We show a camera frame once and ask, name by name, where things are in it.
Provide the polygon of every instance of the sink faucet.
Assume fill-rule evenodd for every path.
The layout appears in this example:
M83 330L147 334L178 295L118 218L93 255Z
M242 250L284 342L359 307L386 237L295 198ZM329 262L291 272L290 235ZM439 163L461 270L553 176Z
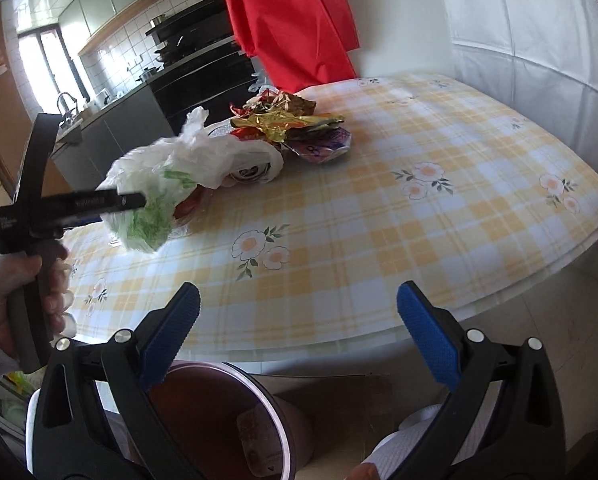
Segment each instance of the sink faucet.
M72 99L72 102L74 103L74 108L68 108L65 98L63 97L64 95L67 95L70 99ZM60 94L57 96L57 110L63 114L63 121L62 121L63 123L67 123L71 120L72 112L76 109L77 109L77 100L73 97L73 95L70 94L69 92L60 92Z

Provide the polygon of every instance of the tablecloth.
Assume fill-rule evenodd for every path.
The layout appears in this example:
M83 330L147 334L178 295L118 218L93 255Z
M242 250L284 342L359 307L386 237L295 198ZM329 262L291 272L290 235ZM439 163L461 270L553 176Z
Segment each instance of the tablecloth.
M346 116L352 149L217 190L194 233L156 254L64 237L79 336L102 340L184 281L202 313L181 358L274 360L407 337L414 280L460 319L520 294L598 239L598 175L510 108L450 78L349 80L301 93Z

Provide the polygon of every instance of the white plastic bag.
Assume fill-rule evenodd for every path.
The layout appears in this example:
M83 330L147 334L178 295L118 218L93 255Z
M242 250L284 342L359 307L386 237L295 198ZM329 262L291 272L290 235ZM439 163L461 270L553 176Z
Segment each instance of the white plastic bag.
M217 189L227 175L262 164L266 172L259 179L261 183L269 182L281 171L283 158L267 142L241 141L230 135L208 137L204 128L207 117L206 110L195 108L188 114L179 137L159 139L131 150L112 164L99 189L142 192L146 197L143 209L102 215L126 248L157 251L175 225L175 207L197 185Z

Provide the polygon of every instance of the person's hand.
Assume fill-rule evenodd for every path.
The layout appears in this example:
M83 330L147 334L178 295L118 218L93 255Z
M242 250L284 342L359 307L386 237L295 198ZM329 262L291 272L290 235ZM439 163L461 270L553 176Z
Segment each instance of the person's hand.
M61 333L65 322L61 314L72 304L74 295L68 290L70 266L64 263L68 251L63 254L50 271L50 295L42 298L44 312L48 315L50 328ZM16 357L16 347L10 333L6 299L8 294L27 283L31 283L41 270L41 256L26 256L25 253L0 256L0 348L10 357Z

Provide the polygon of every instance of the brown bucket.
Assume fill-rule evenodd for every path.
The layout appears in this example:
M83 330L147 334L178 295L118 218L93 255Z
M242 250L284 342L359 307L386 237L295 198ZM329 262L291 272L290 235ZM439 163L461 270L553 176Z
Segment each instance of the brown bucket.
M256 480L237 417L258 404L268 412L282 450L280 473L265 479L294 480L312 454L312 428L303 413L232 365L178 362L152 387L150 399L172 438L208 480Z

